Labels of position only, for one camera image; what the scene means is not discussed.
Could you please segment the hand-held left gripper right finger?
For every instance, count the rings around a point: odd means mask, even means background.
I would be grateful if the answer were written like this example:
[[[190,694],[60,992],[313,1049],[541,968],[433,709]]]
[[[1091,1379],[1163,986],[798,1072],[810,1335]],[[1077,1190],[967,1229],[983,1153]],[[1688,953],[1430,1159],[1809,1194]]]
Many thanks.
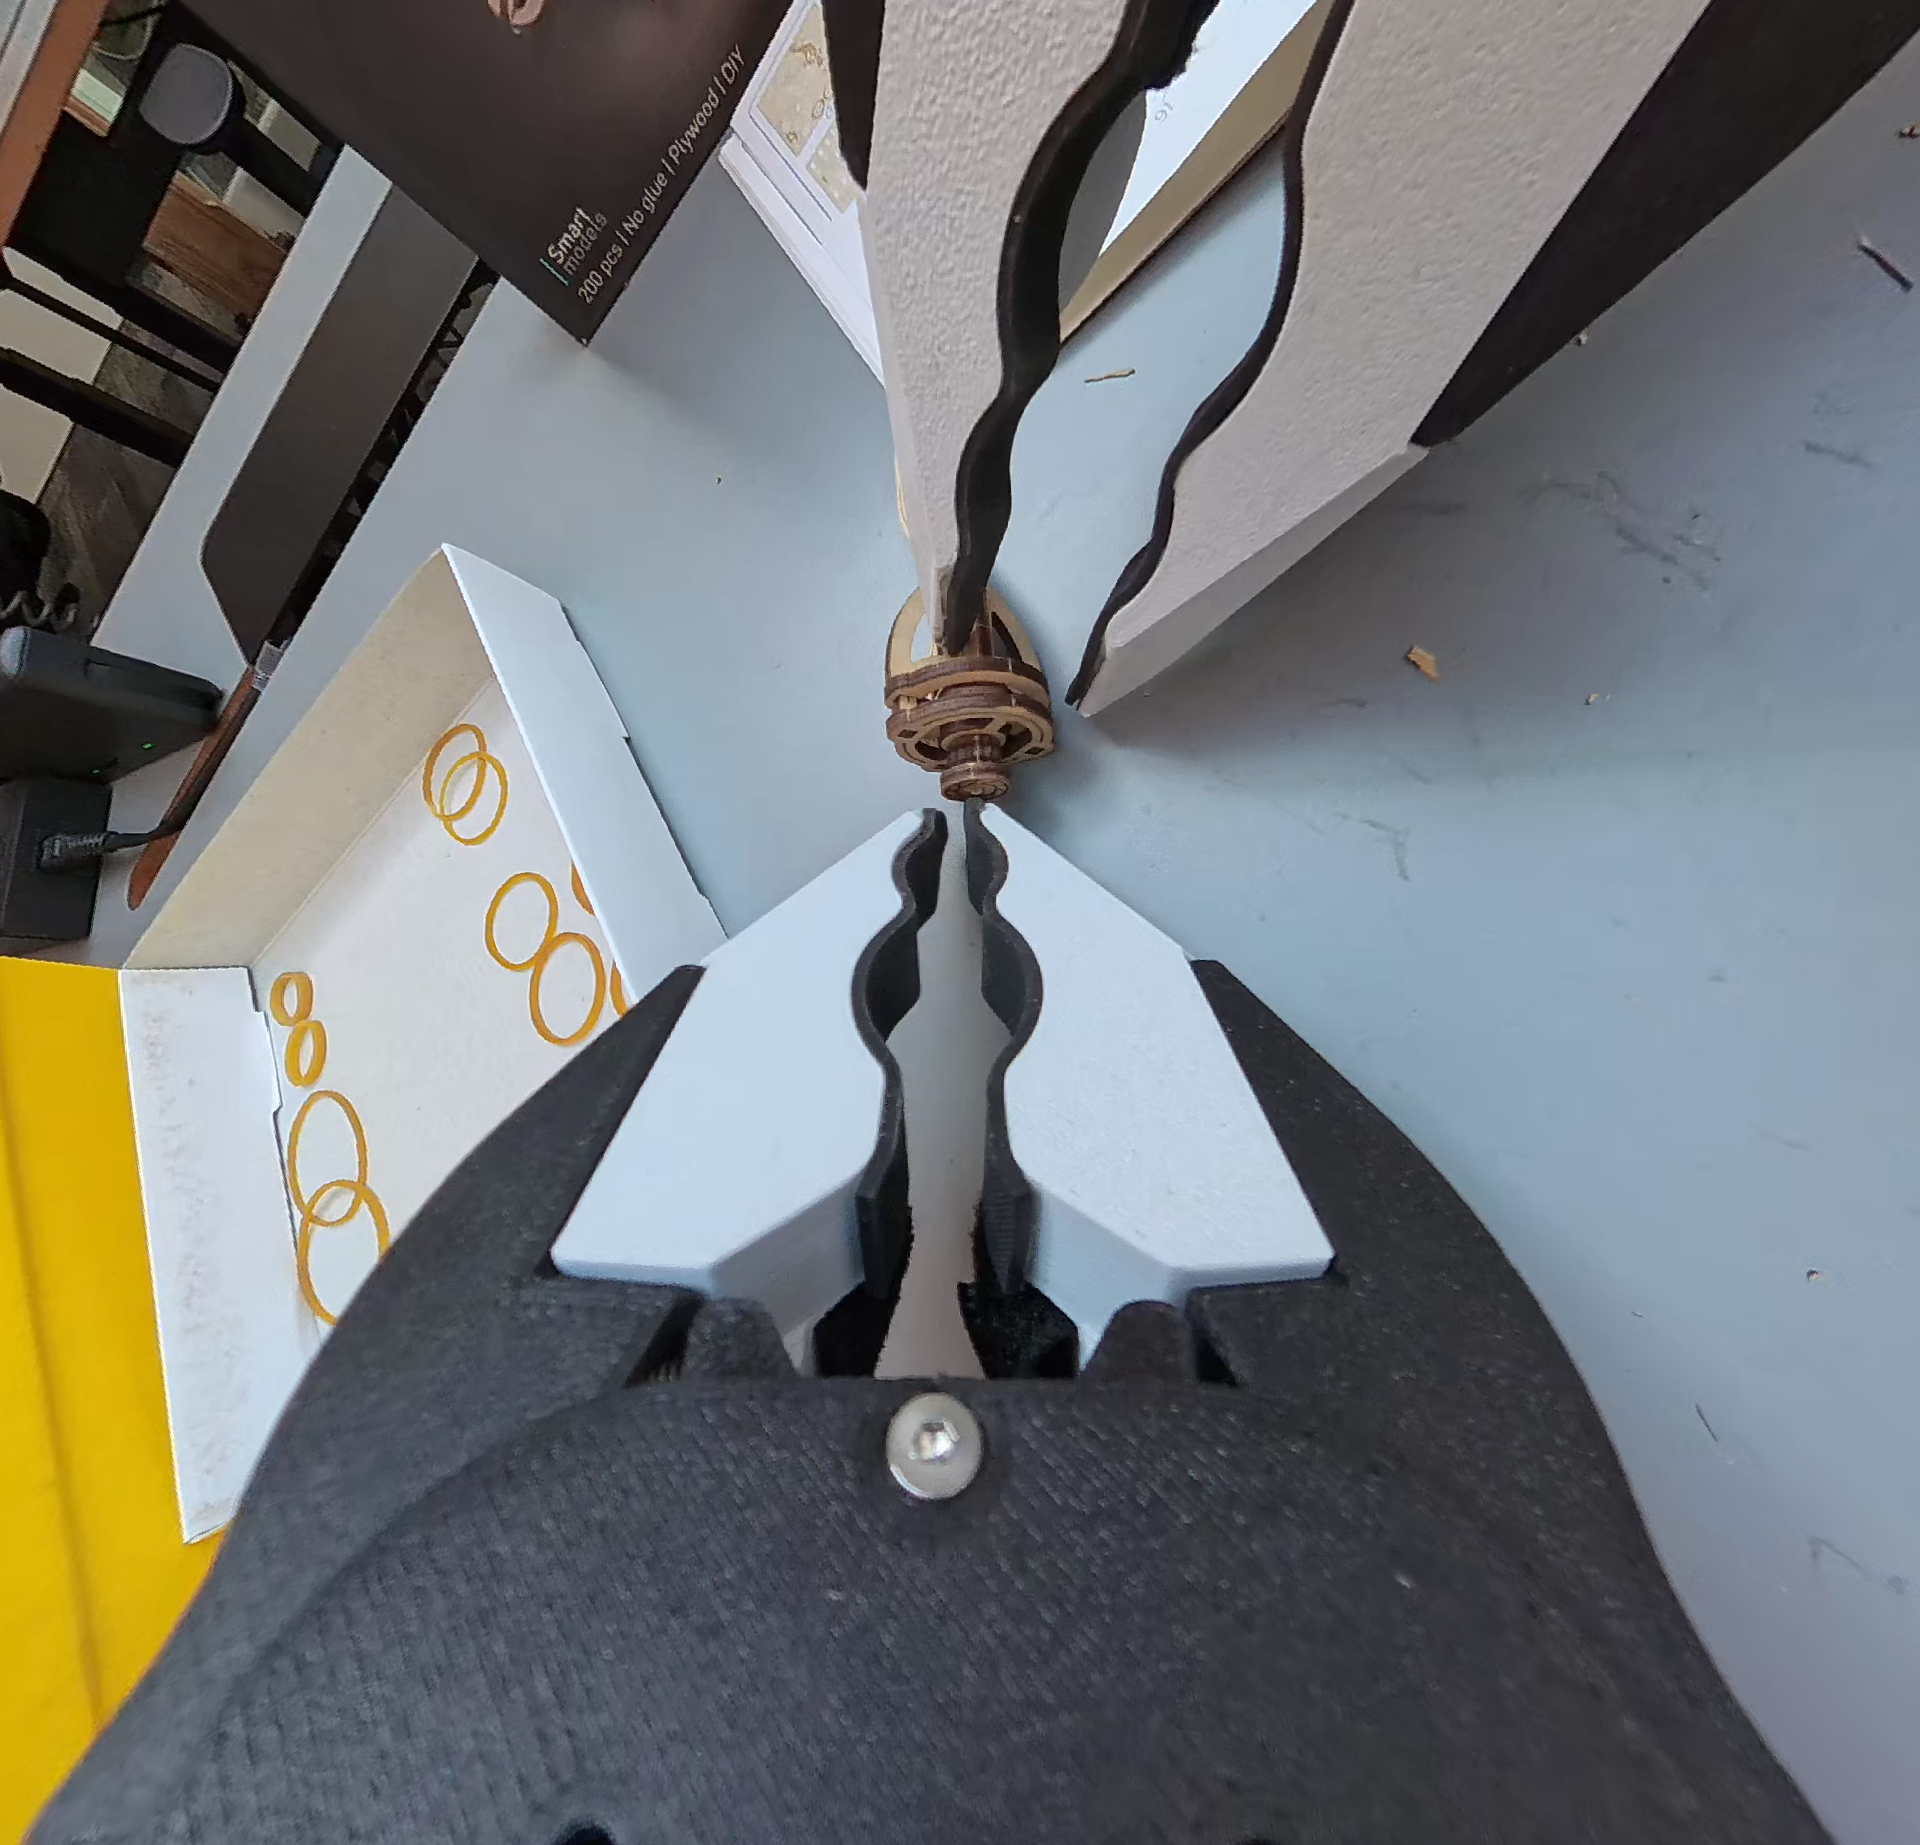
[[[1006,1031],[985,1318],[1073,1373],[1132,1304],[1322,1279],[1330,1243],[1187,953],[997,808],[967,809],[965,866]]]

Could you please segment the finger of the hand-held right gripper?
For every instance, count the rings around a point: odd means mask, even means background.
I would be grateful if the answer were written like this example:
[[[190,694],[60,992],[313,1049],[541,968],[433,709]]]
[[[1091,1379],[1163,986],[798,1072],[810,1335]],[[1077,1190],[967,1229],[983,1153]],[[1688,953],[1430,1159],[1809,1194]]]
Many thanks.
[[[1165,462],[1069,705],[1167,670],[1421,460],[1413,437],[1711,0],[1336,0],[1283,132],[1260,334]]]
[[[1057,360],[1077,189],[1216,3],[883,0],[869,291],[926,623],[944,649],[981,615],[1020,415]]]

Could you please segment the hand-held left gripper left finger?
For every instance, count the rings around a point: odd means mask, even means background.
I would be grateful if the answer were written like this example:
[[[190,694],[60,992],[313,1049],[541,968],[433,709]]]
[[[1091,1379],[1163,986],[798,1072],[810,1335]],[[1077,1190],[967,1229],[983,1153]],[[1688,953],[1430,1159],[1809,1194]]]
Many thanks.
[[[906,813],[702,963],[551,1253],[759,1304],[796,1365],[873,1375],[912,1243],[898,1065],[944,813]]]

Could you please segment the small wooden gear assembly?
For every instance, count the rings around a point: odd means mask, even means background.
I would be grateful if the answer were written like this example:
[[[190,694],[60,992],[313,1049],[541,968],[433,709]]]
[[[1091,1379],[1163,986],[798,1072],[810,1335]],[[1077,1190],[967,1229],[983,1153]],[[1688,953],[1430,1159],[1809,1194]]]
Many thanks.
[[[902,760],[938,778],[946,802],[995,802],[1006,794],[1014,766],[1055,751],[1038,654],[995,592],[955,656],[938,649],[916,654],[924,627],[924,594],[914,590],[887,641],[889,743]]]

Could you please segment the black model kit box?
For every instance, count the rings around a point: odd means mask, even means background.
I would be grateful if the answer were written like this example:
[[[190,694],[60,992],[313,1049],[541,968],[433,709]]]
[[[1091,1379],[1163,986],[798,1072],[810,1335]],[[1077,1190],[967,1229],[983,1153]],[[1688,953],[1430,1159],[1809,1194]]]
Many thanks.
[[[578,344],[794,0],[172,0]],[[865,172],[883,0],[822,0]]]

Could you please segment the white instruction booklet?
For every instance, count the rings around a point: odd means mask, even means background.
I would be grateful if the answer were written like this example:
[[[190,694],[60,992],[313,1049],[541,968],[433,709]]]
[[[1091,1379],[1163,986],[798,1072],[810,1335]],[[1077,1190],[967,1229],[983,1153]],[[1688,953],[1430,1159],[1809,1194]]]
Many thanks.
[[[1218,0],[1183,71],[1120,121],[1069,227],[1061,336],[1075,334],[1281,128],[1330,0]],[[881,372],[855,189],[840,158],[820,0],[794,0],[722,164],[867,370]]]

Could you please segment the white cardboard box tray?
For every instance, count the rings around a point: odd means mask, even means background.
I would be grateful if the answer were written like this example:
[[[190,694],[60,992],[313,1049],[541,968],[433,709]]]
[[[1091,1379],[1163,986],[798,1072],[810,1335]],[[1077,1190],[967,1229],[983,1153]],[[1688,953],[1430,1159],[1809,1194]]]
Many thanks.
[[[563,607],[421,564],[119,972],[186,1544],[451,1169],[722,941]]]

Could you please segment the group of yellow rubber bands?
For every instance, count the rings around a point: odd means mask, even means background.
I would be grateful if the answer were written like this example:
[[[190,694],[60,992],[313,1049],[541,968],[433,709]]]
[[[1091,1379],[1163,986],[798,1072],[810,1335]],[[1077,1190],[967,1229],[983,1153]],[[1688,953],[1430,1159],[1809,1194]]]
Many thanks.
[[[425,1196],[626,1012],[512,719],[433,741],[253,968],[304,1310],[333,1328]]]

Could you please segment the dark grey panel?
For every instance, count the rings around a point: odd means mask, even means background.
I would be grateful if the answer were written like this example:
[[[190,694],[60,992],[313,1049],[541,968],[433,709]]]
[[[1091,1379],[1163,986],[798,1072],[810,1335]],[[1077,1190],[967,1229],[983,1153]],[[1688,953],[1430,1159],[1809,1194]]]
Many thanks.
[[[323,541],[474,270],[415,201],[380,191],[203,533],[203,580],[245,662],[298,625]]]

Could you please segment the yellow plastic bin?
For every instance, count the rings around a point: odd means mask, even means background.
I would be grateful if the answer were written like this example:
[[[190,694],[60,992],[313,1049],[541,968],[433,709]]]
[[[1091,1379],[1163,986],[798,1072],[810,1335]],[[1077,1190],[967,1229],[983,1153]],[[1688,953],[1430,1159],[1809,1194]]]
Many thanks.
[[[280,1098],[239,968],[3,961],[3,1842],[215,1838],[170,1818],[288,1614],[235,1498],[302,1365]]]

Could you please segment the black charger block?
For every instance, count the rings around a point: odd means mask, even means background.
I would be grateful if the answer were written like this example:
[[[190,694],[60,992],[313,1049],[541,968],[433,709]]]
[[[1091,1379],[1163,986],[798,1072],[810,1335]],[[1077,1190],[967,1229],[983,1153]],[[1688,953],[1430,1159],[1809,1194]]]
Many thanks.
[[[1,786],[1,957],[27,959],[90,935],[103,860],[39,866],[56,835],[107,831],[113,788],[95,780],[25,778]]]

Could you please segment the black power adapter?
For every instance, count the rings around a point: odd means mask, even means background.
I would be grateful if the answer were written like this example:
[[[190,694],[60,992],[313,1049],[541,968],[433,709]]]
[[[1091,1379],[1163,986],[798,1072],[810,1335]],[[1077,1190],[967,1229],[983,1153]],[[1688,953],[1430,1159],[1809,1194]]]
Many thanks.
[[[201,741],[225,705],[201,678],[27,627],[1,633],[1,782],[115,784]]]

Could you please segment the brown-handled tool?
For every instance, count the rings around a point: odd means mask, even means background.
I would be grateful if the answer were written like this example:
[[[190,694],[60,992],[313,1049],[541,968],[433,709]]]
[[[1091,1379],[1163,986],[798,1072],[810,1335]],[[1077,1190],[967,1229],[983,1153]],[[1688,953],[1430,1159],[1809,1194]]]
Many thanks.
[[[227,703],[215,727],[209,731],[194,764],[188,768],[168,809],[156,827],[156,833],[139,851],[139,857],[131,864],[131,874],[127,880],[125,904],[129,912],[135,912],[145,902],[158,870],[162,868],[166,857],[176,847],[178,835],[190,823],[192,815],[200,808],[203,794],[211,778],[219,772],[225,762],[237,735],[247,723],[256,700],[260,698],[272,672],[284,656],[284,645],[266,643],[260,647],[253,664],[243,674],[241,682],[235,684],[227,696]]]

